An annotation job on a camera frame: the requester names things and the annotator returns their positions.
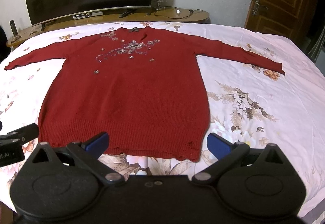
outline black cord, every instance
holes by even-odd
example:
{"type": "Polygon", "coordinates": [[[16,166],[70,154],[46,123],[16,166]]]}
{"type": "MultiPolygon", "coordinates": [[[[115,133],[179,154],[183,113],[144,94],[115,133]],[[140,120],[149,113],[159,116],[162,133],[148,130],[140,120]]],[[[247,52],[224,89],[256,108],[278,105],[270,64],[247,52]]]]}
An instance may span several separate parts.
{"type": "Polygon", "coordinates": [[[160,11],[160,9],[163,9],[163,8],[175,8],[175,9],[179,9],[178,7],[175,7],[175,6],[163,6],[163,7],[156,8],[154,15],[155,15],[155,16],[163,16],[163,17],[166,17],[166,18],[169,18],[169,19],[174,19],[174,20],[180,20],[180,19],[185,19],[185,18],[190,17],[192,14],[194,14],[195,11],[203,12],[203,10],[201,10],[201,9],[190,10],[190,14],[187,15],[187,16],[184,16],[184,17],[178,17],[178,18],[173,18],[173,17],[168,17],[168,16],[166,16],[166,15],[157,14],[157,12],[160,11]]]}

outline white bedsheet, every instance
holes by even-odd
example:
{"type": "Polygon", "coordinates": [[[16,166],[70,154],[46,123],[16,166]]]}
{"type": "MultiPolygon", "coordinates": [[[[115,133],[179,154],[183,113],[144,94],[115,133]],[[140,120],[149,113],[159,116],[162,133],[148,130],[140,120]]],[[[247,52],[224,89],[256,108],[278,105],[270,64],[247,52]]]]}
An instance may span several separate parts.
{"type": "MultiPolygon", "coordinates": [[[[269,142],[278,144],[307,188],[300,217],[325,198],[325,77],[287,38],[253,33],[239,27],[168,22],[107,23],[71,27],[33,37],[0,64],[0,120],[3,123],[0,134],[37,123],[42,101],[64,59],[5,71],[9,62],[54,42],[145,25],[221,40],[282,62],[285,76],[239,62],[198,56],[211,111],[208,133],[215,132],[232,142],[244,141],[254,148],[263,148],[269,142]]],[[[36,144],[37,140],[25,145],[26,157],[36,144]]],[[[191,178],[216,158],[207,150],[205,137],[198,163],[125,154],[103,155],[100,161],[125,177],[130,174],[187,174],[191,178]]],[[[9,187],[22,165],[20,162],[0,168],[0,200],[12,209],[9,187]]]]}

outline ribbed hem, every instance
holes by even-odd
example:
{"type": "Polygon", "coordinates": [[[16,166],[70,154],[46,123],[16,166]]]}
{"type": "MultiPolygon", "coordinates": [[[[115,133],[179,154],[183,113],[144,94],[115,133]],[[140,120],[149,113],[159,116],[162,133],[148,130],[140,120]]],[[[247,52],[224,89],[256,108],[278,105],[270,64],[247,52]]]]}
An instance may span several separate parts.
{"type": "Polygon", "coordinates": [[[157,127],[116,121],[53,121],[40,124],[39,141],[47,141],[52,147],[63,147],[71,141],[86,141],[106,131],[109,134],[109,148],[105,154],[126,153],[196,162],[208,126],[203,122],[185,128],[182,125],[157,127]]]}

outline red sweater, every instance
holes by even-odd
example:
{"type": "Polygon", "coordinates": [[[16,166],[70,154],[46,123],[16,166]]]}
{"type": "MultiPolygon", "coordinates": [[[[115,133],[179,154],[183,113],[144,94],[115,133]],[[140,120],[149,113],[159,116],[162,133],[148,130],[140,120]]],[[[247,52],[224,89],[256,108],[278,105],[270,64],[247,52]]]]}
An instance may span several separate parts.
{"type": "Polygon", "coordinates": [[[240,47],[150,27],[53,43],[5,69],[66,59],[40,110],[39,141],[64,146],[106,131],[105,154],[197,161],[210,113],[196,55],[285,74],[281,63],[240,47]]]}

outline bed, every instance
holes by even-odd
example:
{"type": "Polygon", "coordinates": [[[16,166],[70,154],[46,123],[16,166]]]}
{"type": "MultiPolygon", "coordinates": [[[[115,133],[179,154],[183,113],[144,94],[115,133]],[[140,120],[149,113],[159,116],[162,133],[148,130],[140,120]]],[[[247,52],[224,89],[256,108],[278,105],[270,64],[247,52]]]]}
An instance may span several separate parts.
{"type": "MultiPolygon", "coordinates": [[[[321,223],[325,219],[325,77],[290,40],[281,36],[253,33],[240,27],[171,22],[106,23],[43,33],[20,45],[0,64],[0,120],[3,123],[0,134],[37,123],[42,101],[64,59],[5,71],[9,62],[54,42],[120,27],[145,26],[240,46],[283,63],[286,75],[239,62],[197,56],[211,113],[199,162],[126,154],[102,155],[99,160],[125,178],[131,174],[186,174],[191,178],[217,161],[207,149],[210,132],[231,142],[244,141],[252,148],[264,148],[273,142],[280,146],[306,185],[307,196],[299,217],[308,224],[321,223]]],[[[23,146],[26,158],[36,145],[37,139],[23,146]]],[[[23,164],[0,168],[0,200],[13,210],[9,188],[23,164]]]]}

